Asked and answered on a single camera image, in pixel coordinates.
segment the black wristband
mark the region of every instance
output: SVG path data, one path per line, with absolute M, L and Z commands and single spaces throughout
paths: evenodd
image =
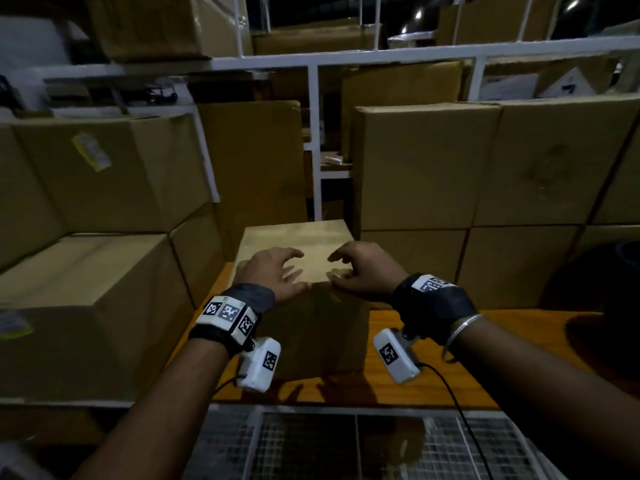
M 400 314 L 407 335 L 429 337 L 444 345 L 453 322 L 475 315 L 476 307 L 462 288 L 433 276 L 417 289 L 413 285 L 423 276 L 412 274 L 400 283 L 390 304 Z
M 219 342 L 224 345 L 227 349 L 227 353 L 229 354 L 229 358 L 231 358 L 242 352 L 242 350 L 246 350 L 248 348 L 251 339 L 255 336 L 255 330 L 260 324 L 261 315 L 275 305 L 276 297 L 270 289 L 254 283 L 241 283 L 231 286 L 228 290 L 220 293 L 219 296 L 229 296 L 242 301 L 245 306 L 251 308 L 253 313 L 257 316 L 257 321 L 252 327 L 249 336 L 245 339 L 244 344 L 238 344 L 228 331 L 211 324 L 203 323 L 196 323 L 189 332 L 189 338 L 206 339 L 213 342 Z

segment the person's right arm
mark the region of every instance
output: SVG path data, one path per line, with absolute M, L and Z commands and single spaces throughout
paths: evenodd
M 408 277 L 370 242 L 345 244 L 329 257 L 337 260 L 352 263 L 354 271 L 347 278 L 334 277 L 334 286 L 366 299 L 389 302 Z M 635 398 L 487 318 L 466 327 L 450 350 L 569 478 L 640 476 L 640 402 Z

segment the silver bracelet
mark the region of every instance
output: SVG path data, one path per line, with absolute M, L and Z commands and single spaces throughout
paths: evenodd
M 447 339 L 447 343 L 444 344 L 444 347 L 442 348 L 442 361 L 444 363 L 456 363 L 458 361 L 458 359 L 456 359 L 455 357 L 453 357 L 452 359 L 445 359 L 445 355 L 447 354 L 447 352 L 449 351 L 449 347 L 451 347 L 451 344 L 453 343 L 453 341 L 457 338 L 457 336 L 460 335 L 460 332 L 462 332 L 464 329 L 466 329 L 469 325 L 471 325 L 471 323 L 475 322 L 476 320 L 478 320 L 478 318 L 482 318 L 484 317 L 484 315 L 482 314 L 477 314 L 477 315 L 471 315 L 469 318 L 467 318 L 464 322 L 460 323 L 460 326 L 455 330 L 455 332 L 453 332 L 449 338 Z

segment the light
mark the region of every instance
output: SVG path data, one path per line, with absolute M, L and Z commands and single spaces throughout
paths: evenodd
M 578 3 L 580 3 L 580 0 L 573 0 L 571 3 L 569 3 L 569 5 L 566 6 L 566 8 L 564 9 L 564 12 L 568 12 L 569 10 L 573 10 L 575 7 L 578 6 Z

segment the black cable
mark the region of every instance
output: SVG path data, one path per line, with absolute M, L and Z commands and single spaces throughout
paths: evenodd
M 431 369 L 432 371 L 434 371 L 436 373 L 436 375 L 440 378 L 440 380 L 442 380 L 442 382 L 444 383 L 444 386 L 447 388 L 447 390 L 449 391 L 449 394 L 451 395 L 451 398 L 453 399 L 453 403 L 456 405 L 456 409 L 460 413 L 460 416 L 462 416 L 462 421 L 465 422 L 465 426 L 467 427 L 469 435 L 473 438 L 474 443 L 476 444 L 476 448 L 478 448 L 478 452 L 480 453 L 480 458 L 482 458 L 482 461 L 484 463 L 484 468 L 486 469 L 487 475 L 489 475 L 489 479 L 493 480 L 493 475 L 491 475 L 491 470 L 489 469 L 489 463 L 487 463 L 487 460 L 484 457 L 484 453 L 482 452 L 482 448 L 480 448 L 480 443 L 478 443 L 478 440 L 476 439 L 476 436 L 474 435 L 474 432 L 471 430 L 471 426 L 469 426 L 469 423 L 467 422 L 467 418 L 465 418 L 465 415 L 462 412 L 462 408 L 460 408 L 460 405 L 458 404 L 458 400 L 456 399 L 456 396 L 453 394 L 453 391 L 451 390 L 451 387 L 449 387 L 449 384 L 446 381 L 446 379 L 444 379 L 442 374 L 439 373 L 434 366 L 429 365 L 428 363 L 416 362 L 415 366 L 416 367 L 428 367 L 429 369 Z
M 213 395 L 216 395 L 217 393 L 219 393 L 222 390 L 222 388 L 224 386 L 226 386 L 227 384 L 231 384 L 231 382 L 235 381 L 236 379 L 244 379 L 245 377 L 246 376 L 235 376 L 235 377 L 232 377 L 231 379 L 229 379 L 228 381 L 224 381 L 222 383 L 222 385 L 216 389 L 216 391 L 213 393 Z

